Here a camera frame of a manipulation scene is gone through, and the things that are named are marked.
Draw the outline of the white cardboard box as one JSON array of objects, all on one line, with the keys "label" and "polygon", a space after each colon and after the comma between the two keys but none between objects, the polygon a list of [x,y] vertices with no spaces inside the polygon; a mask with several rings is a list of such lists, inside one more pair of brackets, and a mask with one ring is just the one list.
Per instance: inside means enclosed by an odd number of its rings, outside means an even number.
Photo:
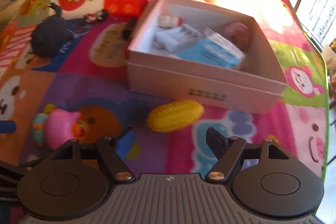
[{"label": "white cardboard box", "polygon": [[[161,15],[181,18],[197,30],[240,22],[252,33],[252,43],[242,65],[236,69],[202,64],[175,57],[154,46]],[[175,100],[190,99],[201,104],[267,113],[282,97],[287,86],[274,51],[251,16],[192,0],[153,0],[136,26],[128,47],[127,73],[134,92]]]}]

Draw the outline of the pink pig toy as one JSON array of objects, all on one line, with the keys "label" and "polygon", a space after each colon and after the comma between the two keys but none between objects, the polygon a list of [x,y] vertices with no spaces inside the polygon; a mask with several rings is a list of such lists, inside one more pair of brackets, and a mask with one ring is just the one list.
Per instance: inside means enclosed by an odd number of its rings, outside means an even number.
[{"label": "pink pig toy", "polygon": [[57,109],[49,104],[42,113],[38,113],[31,124],[31,135],[38,145],[47,145],[56,150],[71,139],[83,137],[87,124],[82,121],[81,113]]}]

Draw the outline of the black plush cat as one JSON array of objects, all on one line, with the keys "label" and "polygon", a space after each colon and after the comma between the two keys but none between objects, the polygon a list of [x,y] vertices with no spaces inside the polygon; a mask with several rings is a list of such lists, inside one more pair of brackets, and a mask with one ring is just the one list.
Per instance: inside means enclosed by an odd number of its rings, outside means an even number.
[{"label": "black plush cat", "polygon": [[34,55],[53,58],[66,42],[72,40],[73,35],[62,17],[61,7],[54,2],[49,3],[48,7],[55,13],[36,26],[31,33],[30,44]]}]

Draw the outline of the blue white tissue pack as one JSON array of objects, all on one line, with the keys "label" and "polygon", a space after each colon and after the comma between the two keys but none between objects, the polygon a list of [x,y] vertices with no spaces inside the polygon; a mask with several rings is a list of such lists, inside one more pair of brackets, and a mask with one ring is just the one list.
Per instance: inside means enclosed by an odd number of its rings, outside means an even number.
[{"label": "blue white tissue pack", "polygon": [[213,33],[175,55],[183,60],[226,69],[239,67],[245,59],[245,54],[219,33]]}]

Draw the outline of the colourful cartoon play mat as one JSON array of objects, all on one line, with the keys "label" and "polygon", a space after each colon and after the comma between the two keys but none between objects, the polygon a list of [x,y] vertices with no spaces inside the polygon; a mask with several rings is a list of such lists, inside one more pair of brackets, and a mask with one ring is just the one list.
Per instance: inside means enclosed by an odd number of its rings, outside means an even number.
[{"label": "colourful cartoon play mat", "polygon": [[[27,0],[1,32],[1,161],[33,169],[35,203],[21,223],[318,223],[328,145],[325,62],[289,0],[192,0],[251,16],[284,72],[283,97],[265,114],[201,104],[181,130],[155,132],[146,118],[175,99],[129,87],[128,47],[153,0]],[[31,49],[31,33],[62,9],[72,33],[53,58]],[[104,22],[84,15],[109,11]],[[81,113],[83,137],[56,150],[38,145],[31,124],[52,104]],[[133,127],[124,160],[113,137]],[[206,143],[213,127],[228,138],[218,160]]]}]

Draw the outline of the yellow corn toy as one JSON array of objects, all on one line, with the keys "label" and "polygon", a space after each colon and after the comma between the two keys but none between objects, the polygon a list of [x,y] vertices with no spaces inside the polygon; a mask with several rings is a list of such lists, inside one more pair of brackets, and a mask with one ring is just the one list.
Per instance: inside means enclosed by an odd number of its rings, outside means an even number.
[{"label": "yellow corn toy", "polygon": [[195,100],[177,100],[151,110],[146,124],[155,132],[173,132],[192,125],[204,113],[204,107]]}]

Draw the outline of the small white red toy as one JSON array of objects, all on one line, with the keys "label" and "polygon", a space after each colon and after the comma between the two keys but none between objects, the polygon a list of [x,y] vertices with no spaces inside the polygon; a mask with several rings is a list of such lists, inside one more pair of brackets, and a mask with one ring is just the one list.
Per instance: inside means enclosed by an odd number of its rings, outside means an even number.
[{"label": "small white red toy", "polygon": [[182,25],[182,19],[175,16],[160,15],[158,17],[158,26],[160,28],[176,28]]}]

